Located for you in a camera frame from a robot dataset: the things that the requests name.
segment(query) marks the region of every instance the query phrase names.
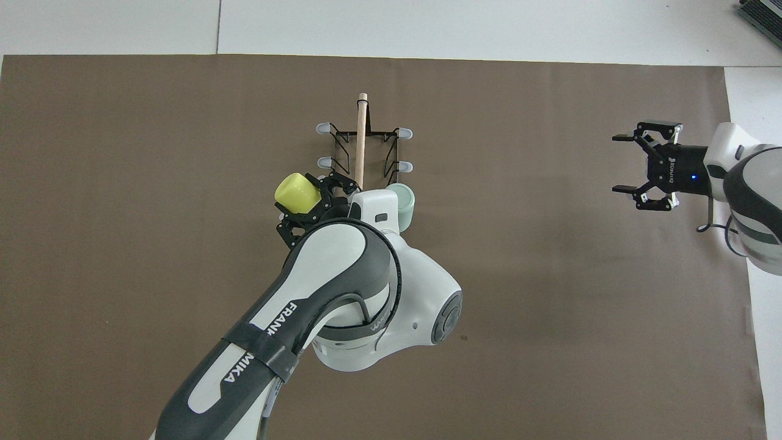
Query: light green cup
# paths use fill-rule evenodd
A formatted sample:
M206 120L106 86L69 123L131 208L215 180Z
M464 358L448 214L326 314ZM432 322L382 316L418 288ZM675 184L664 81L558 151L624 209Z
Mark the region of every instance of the light green cup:
M403 183L392 183L388 185L386 189L392 190L396 193L396 198L399 199L399 232L404 231L410 226L410 222L413 220L413 208L415 208L415 194L410 186Z

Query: black cable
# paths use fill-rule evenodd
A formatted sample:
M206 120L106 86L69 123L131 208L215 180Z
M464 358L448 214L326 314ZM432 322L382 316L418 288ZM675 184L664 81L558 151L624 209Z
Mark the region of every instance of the black cable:
M699 227L696 228L695 232L704 233L711 228L727 229L725 225L717 225L715 223L709 223L707 225L700 225ZM736 229L730 228L730 231L734 234L738 234L738 231Z
M733 221L733 215L731 215L728 218L728 221L725 223L725 244L728 245L728 249L730 249L731 252L738 255L739 257L747 257L747 255L739 254L733 247L732 244L730 244L730 231L735 231L735 229L730 228L730 223Z

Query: white floor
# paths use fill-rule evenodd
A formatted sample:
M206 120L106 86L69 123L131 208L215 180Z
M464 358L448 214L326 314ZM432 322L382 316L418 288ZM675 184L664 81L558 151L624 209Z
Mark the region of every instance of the white floor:
M725 66L733 122L782 144L782 49L711 0L0 0L3 54L274 53ZM750 265L768 439L782 440L782 277Z

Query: brown paper mat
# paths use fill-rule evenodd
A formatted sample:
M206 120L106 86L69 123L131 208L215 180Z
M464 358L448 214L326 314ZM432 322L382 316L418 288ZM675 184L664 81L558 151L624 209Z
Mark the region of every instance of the brown paper mat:
M450 338L339 373L308 351L270 438L750 438L744 261L705 199L639 212L645 118L705 145L721 68L293 56L6 56L3 438L146 438L274 279L276 185L318 122L412 128L404 236L465 292Z

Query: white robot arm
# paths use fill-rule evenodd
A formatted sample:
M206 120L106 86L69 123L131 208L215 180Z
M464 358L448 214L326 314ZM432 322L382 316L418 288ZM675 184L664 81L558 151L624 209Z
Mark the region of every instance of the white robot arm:
M311 342L325 365L356 371L437 344L456 325L461 288L399 235L394 191L358 192L336 172L306 180L320 190L306 214L278 204L278 231L291 247L280 275L190 373L150 440L262 438L281 384ZM337 187L349 197L336 196Z
M673 209L679 204L676 191L707 196L709 220L698 232L723 227L729 247L728 236L736 233L746 252L743 256L782 276L782 147L761 143L731 123L719 125L709 146L681 145L681 128L677 123L642 121L631 134L614 136L616 141L638 143L648 155L648 182L613 190L630 194L637 209L649 211ZM658 142L650 132L669 142ZM654 187L665 192L665 198L651 200L647 192ZM712 224L712 199L730 206L725 226Z

